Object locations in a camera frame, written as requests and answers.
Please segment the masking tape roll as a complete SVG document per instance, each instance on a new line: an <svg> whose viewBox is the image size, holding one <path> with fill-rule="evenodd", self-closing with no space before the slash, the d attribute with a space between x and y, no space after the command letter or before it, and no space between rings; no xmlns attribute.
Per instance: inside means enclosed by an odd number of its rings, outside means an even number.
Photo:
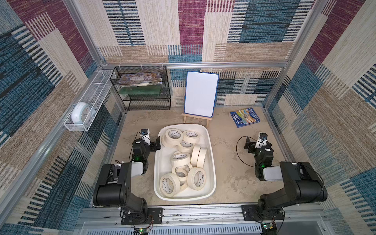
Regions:
<svg viewBox="0 0 376 235"><path fill-rule="evenodd" d="M178 150L182 153L192 153L194 146L195 144L182 141L180 144L178 144L177 147L178 147Z"/></svg>
<svg viewBox="0 0 376 235"><path fill-rule="evenodd" d="M183 133L176 128L166 130L165 134L162 137L163 145L168 148L176 147L182 141Z"/></svg>
<svg viewBox="0 0 376 235"><path fill-rule="evenodd" d="M200 141L200 134L196 131L191 130L184 131L183 141L190 144L197 144Z"/></svg>

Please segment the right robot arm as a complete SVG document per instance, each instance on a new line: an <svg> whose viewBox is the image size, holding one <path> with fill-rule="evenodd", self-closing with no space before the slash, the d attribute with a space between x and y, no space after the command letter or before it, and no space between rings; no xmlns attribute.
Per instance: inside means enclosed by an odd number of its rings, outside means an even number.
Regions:
<svg viewBox="0 0 376 235"><path fill-rule="evenodd" d="M260 181L281 181L284 187L274 193L260 196L256 205L243 205L245 221L261 223L265 220L282 219L283 208L305 203L324 202L328 192L323 178L308 162L280 162L273 166L274 150L267 140L267 134L260 133L259 138L246 137L244 149L254 155L252 166Z"/></svg>

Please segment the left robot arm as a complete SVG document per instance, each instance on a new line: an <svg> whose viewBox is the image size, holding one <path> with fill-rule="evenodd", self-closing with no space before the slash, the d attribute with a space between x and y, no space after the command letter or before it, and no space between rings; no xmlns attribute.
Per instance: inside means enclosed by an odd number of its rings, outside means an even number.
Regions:
<svg viewBox="0 0 376 235"><path fill-rule="evenodd" d="M160 137L148 142L138 138L132 143L129 162L103 165L95 186L93 204L120 208L121 225L161 224L163 209L149 208L144 198L131 192L132 178L147 172L150 153L160 149Z"/></svg>

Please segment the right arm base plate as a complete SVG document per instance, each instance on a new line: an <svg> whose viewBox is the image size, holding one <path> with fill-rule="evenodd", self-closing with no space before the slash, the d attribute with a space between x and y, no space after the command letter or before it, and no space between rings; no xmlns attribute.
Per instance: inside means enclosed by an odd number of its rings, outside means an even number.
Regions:
<svg viewBox="0 0 376 235"><path fill-rule="evenodd" d="M245 221L262 223L264 221L283 220L285 214L281 209L262 210L256 204L241 205L242 215Z"/></svg>

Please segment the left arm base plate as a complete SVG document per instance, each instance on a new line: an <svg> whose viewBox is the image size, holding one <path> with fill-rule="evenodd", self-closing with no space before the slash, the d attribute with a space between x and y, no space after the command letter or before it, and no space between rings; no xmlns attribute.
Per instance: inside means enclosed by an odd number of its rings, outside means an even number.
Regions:
<svg viewBox="0 0 376 235"><path fill-rule="evenodd" d="M163 208L151 207L143 212L120 211L121 225L155 225L163 220Z"/></svg>

